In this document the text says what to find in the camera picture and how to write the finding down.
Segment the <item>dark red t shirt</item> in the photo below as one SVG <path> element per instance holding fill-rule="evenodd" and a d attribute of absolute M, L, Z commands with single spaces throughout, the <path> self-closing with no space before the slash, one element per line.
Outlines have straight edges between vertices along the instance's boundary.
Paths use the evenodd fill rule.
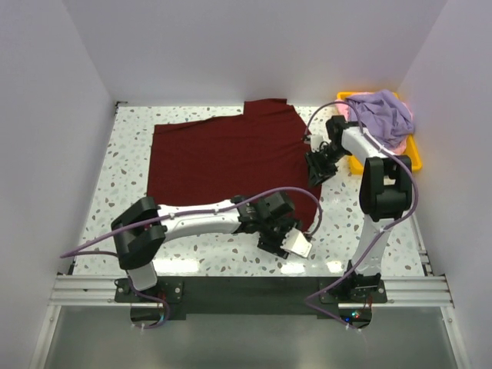
<path fill-rule="evenodd" d="M 247 101 L 240 115 L 157 125 L 147 194 L 157 204 L 192 206 L 288 187 L 307 231 L 321 187 L 308 184 L 305 127 L 284 99 Z"/>

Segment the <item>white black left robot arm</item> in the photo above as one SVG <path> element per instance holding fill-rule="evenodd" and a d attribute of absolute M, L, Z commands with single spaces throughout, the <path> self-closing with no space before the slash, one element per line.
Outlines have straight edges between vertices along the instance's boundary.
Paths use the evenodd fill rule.
<path fill-rule="evenodd" d="M 153 259 L 166 241 L 201 234 L 259 235 L 258 248 L 281 258 L 306 258 L 312 248 L 294 218 L 294 204 L 283 191 L 253 200 L 235 196 L 214 204 L 188 207 L 158 205 L 144 197 L 111 223 L 120 269 L 141 301 L 158 296 Z"/>

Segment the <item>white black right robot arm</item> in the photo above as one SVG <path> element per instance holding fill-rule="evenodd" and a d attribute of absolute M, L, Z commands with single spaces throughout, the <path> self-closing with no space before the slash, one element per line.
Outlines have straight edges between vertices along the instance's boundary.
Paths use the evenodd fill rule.
<path fill-rule="evenodd" d="M 367 128 L 335 115 L 326 122 L 328 141 L 305 133 L 311 150 L 305 155 L 309 185 L 324 183 L 337 174 L 345 156 L 363 165 L 359 205 L 364 214 L 361 236 L 347 270 L 340 280 L 323 289 L 320 298 L 359 302 L 384 293 L 381 265 L 392 228 L 414 209 L 411 159 L 395 155 L 379 144 Z"/>

